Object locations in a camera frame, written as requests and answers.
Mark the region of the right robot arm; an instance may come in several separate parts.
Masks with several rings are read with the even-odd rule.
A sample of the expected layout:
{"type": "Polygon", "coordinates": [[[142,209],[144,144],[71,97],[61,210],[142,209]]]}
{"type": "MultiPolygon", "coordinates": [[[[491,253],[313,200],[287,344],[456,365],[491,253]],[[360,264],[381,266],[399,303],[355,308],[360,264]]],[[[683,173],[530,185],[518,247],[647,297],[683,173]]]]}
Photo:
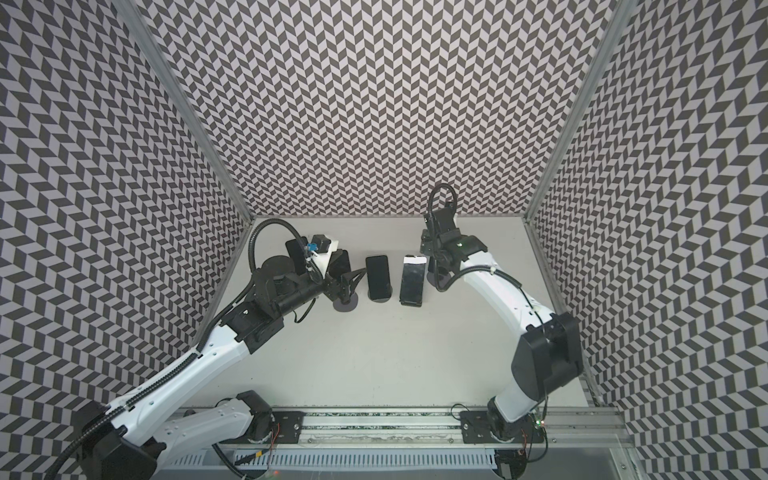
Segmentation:
{"type": "Polygon", "coordinates": [[[492,435],[509,442],[525,432],[537,406],[582,374],[579,322],[530,296],[521,281],[500,268],[481,240],[460,231],[455,212],[452,202],[427,209],[421,253],[434,264],[433,284],[439,292],[465,281],[512,334],[512,380],[489,400],[486,413],[492,435]]]}

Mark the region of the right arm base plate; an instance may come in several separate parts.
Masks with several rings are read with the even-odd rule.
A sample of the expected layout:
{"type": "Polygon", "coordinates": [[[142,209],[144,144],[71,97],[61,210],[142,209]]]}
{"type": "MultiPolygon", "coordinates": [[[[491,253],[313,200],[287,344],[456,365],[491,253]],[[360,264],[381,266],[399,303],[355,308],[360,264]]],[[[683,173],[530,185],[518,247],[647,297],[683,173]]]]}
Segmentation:
{"type": "Polygon", "coordinates": [[[538,444],[544,442],[543,429],[533,415],[514,422],[488,411],[464,410],[458,414],[464,444],[538,444]]]}

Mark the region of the phone with teal case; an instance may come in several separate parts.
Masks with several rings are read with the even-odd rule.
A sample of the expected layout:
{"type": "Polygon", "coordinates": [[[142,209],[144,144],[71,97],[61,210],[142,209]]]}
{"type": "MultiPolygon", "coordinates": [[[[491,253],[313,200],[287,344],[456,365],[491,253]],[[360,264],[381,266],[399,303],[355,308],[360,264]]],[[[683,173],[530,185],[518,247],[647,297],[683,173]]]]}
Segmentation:
{"type": "Polygon", "coordinates": [[[402,305],[410,307],[420,307],[422,305],[426,270],[426,257],[406,255],[403,258],[399,292],[399,302],[402,305]]]}

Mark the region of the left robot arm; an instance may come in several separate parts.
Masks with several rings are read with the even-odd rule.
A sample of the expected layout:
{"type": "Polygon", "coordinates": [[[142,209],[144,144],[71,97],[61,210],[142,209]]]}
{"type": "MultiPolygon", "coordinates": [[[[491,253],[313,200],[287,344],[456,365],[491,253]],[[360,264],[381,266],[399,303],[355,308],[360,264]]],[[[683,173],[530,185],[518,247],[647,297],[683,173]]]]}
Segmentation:
{"type": "Polygon", "coordinates": [[[356,305],[365,269],[353,270],[344,250],[317,254],[298,274],[278,255],[251,272],[235,301],[209,324],[197,345],[149,381],[101,406],[92,402],[73,417],[73,454],[89,479],[149,479],[176,459],[231,439],[270,442],[278,422],[253,390],[224,403],[172,419],[187,400],[230,366],[264,346],[287,314],[324,295],[356,305]]]}

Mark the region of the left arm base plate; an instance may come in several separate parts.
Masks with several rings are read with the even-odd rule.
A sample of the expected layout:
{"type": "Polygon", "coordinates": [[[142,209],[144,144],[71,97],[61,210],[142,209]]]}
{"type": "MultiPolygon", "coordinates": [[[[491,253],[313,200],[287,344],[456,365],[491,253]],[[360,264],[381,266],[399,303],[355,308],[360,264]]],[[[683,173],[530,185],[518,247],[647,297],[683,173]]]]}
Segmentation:
{"type": "Polygon", "coordinates": [[[297,444],[304,419],[305,413],[298,410],[257,414],[240,439],[254,444],[297,444]]]}

